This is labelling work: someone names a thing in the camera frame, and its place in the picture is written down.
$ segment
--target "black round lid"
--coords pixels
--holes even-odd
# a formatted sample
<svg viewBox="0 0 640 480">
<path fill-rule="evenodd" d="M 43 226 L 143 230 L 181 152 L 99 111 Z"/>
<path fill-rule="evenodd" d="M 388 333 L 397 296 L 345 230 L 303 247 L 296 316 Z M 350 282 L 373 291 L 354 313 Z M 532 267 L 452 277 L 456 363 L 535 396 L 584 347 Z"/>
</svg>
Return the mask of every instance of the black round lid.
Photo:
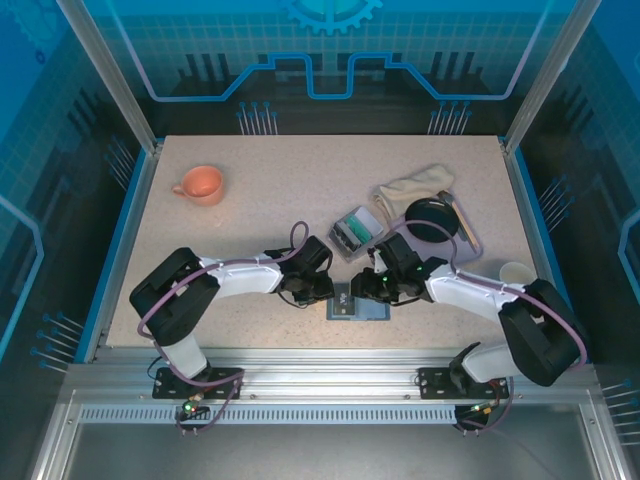
<svg viewBox="0 0 640 480">
<path fill-rule="evenodd" d="M 404 214 L 405 220 L 427 220 L 440 225 L 453 237 L 460 227 L 460 220 L 451 205 L 437 198 L 416 200 Z M 442 243 L 447 240 L 444 233 L 428 225 L 407 225 L 411 234 L 423 242 Z"/>
</svg>

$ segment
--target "glass panel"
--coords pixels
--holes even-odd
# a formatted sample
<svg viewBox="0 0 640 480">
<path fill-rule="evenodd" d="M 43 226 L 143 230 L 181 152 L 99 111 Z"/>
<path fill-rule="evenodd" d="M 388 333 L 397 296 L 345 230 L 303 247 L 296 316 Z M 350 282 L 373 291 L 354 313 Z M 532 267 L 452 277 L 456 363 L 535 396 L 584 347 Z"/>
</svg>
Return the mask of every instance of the glass panel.
<svg viewBox="0 0 640 480">
<path fill-rule="evenodd" d="M 26 478 L 139 146 L 55 2 L 1 4 L 0 478 Z"/>
<path fill-rule="evenodd" d="M 637 2 L 601 4 L 522 143 L 541 218 L 573 307 L 591 335 L 590 352 L 603 386 L 630 378 L 636 388 L 640 383 L 638 18 Z M 637 411 L 629 388 L 610 393 L 626 394 L 613 402 L 621 404 L 614 413 Z M 620 431 L 637 432 L 637 415 L 626 418 L 631 423 Z M 634 441 L 633 436 L 621 438 Z"/>
<path fill-rule="evenodd" d="M 87 2 L 158 135 L 503 134 L 573 4 Z"/>
</svg>

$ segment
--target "white cup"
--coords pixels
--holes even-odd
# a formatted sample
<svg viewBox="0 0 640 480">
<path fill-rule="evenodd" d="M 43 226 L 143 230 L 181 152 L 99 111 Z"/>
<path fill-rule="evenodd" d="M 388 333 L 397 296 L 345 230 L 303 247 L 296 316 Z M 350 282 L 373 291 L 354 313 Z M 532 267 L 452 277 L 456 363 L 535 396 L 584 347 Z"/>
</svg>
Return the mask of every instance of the white cup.
<svg viewBox="0 0 640 480">
<path fill-rule="evenodd" d="M 504 283 L 518 283 L 529 285 L 538 278 L 536 273 L 519 262 L 505 263 L 500 269 L 500 281 Z"/>
</svg>

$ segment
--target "black mount bracket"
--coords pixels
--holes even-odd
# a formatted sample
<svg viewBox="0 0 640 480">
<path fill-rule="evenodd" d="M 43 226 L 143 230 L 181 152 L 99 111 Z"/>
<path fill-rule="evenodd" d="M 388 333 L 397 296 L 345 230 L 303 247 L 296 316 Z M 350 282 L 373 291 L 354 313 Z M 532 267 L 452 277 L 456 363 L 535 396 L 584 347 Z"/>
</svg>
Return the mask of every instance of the black mount bracket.
<svg viewBox="0 0 640 480">
<path fill-rule="evenodd" d="M 448 367 L 419 368 L 416 385 L 420 388 L 422 400 L 504 400 L 509 398 L 509 389 L 504 378 L 496 379 L 498 387 L 489 383 L 473 383 L 463 393 L 451 380 L 451 370 Z"/>
<path fill-rule="evenodd" d="M 214 382 L 240 372 L 242 372 L 241 368 L 211 368 L 208 378 L 198 378 L 198 381 Z M 224 383 L 205 392 L 204 398 L 205 400 L 226 400 L 232 388 L 233 382 Z M 240 398 L 241 388 L 242 385 L 238 386 L 236 393 L 231 397 L 233 400 Z M 195 387 L 180 380 L 170 368 L 159 368 L 156 372 L 155 385 L 151 396 L 155 399 L 185 400 L 198 392 L 202 392 L 202 390 L 202 387 Z"/>
</svg>

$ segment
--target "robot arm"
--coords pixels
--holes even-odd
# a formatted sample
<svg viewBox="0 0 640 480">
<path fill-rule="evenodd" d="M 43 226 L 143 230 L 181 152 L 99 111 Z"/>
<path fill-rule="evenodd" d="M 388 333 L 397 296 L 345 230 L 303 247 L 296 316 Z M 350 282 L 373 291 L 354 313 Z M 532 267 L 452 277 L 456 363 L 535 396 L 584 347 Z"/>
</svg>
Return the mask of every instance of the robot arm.
<svg viewBox="0 0 640 480">
<path fill-rule="evenodd" d="M 179 281 L 214 263 L 220 268 L 189 282 L 171 297 L 147 322 L 155 342 L 171 364 L 185 377 L 208 377 L 208 363 L 196 342 L 193 330 L 209 305 L 224 297 L 243 293 L 290 292 L 304 306 L 333 296 L 333 283 L 326 270 L 318 269 L 331 257 L 331 251 L 317 237 L 307 239 L 292 258 L 282 258 L 288 249 L 267 250 L 247 263 L 200 258 L 189 248 L 180 248 L 162 262 L 131 293 L 129 301 L 144 317 Z"/>
<path fill-rule="evenodd" d="M 454 271 L 436 257 L 422 261 L 404 238 L 393 234 L 370 250 L 374 268 L 365 268 L 351 282 L 351 293 L 379 302 L 396 303 L 400 294 L 432 303 L 445 303 L 498 323 L 506 342 L 475 343 L 450 364 L 452 381 L 461 390 L 475 383 L 523 374 L 549 386 L 579 356 L 575 341 L 517 292 L 529 295 L 557 312 L 581 338 L 582 325 L 555 288 L 544 280 L 531 285 L 505 285 L 495 280 Z M 541 322 L 535 319 L 543 317 Z"/>
</svg>

